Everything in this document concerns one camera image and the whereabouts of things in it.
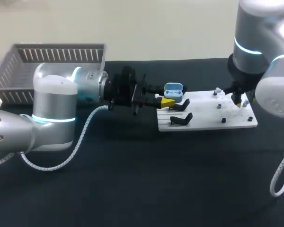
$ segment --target table surface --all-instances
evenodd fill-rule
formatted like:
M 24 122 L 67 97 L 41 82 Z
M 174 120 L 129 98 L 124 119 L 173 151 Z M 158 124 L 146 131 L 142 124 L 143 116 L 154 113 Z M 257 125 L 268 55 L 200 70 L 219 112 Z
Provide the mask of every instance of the table surface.
M 180 82 L 189 91 L 226 87 L 227 59 L 106 63 L 108 74 L 132 65 L 153 84 Z M 31 114 L 31 106 L 3 106 Z M 95 107 L 79 107 L 78 140 Z M 159 132 L 144 107 L 97 114 L 78 155 L 59 172 L 30 169 L 19 156 L 0 166 L 0 226 L 266 226 L 284 227 L 284 195 L 269 184 L 284 156 L 284 119 L 257 104 L 253 129 Z M 31 153 L 36 164 L 62 162 L 72 148 Z

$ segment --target gray plastic basket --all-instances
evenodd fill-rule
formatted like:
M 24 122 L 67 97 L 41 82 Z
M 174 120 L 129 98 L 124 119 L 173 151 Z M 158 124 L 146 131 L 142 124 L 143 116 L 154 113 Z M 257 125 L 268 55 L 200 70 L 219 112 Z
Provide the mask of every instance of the gray plastic basket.
M 105 44 L 15 44 L 0 63 L 0 99 L 7 104 L 34 102 L 33 76 L 40 63 L 90 63 L 104 70 Z

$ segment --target white plate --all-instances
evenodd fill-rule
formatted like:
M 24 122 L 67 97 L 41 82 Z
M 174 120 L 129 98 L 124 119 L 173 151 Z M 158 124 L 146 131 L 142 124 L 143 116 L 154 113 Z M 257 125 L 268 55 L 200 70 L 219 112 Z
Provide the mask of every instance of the white plate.
M 213 95 L 213 91 L 186 92 L 180 104 L 186 99 L 190 99 L 190 104 L 183 112 L 169 110 L 168 108 L 157 109 L 159 131 L 197 131 L 197 130 L 221 130 L 254 128 L 257 120 L 250 104 L 243 107 L 243 102 L 247 99 L 246 94 L 242 95 L 242 105 L 238 108 L 231 100 L 231 95 L 224 92 Z M 187 126 L 172 125 L 170 117 L 186 118 L 192 113 L 193 119 Z M 222 123 L 222 118 L 226 118 L 226 123 Z

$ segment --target black clip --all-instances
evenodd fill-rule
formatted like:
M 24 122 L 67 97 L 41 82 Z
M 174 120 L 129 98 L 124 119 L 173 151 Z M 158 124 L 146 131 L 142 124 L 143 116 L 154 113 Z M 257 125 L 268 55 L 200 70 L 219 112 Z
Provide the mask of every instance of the black clip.
M 169 110 L 177 110 L 177 111 L 185 111 L 188 105 L 190 104 L 189 98 L 185 100 L 185 102 L 182 105 L 175 104 L 174 106 L 171 106 Z
M 180 124 L 180 125 L 188 125 L 189 122 L 193 119 L 193 114 L 189 113 L 185 119 L 178 117 L 170 117 L 171 124 Z

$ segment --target white wall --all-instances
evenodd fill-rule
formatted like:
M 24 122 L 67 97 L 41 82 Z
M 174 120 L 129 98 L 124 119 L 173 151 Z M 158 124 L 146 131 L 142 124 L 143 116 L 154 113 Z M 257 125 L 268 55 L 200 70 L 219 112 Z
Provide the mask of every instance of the white wall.
M 12 43 L 106 43 L 107 60 L 228 57 L 237 0 L 0 0 Z

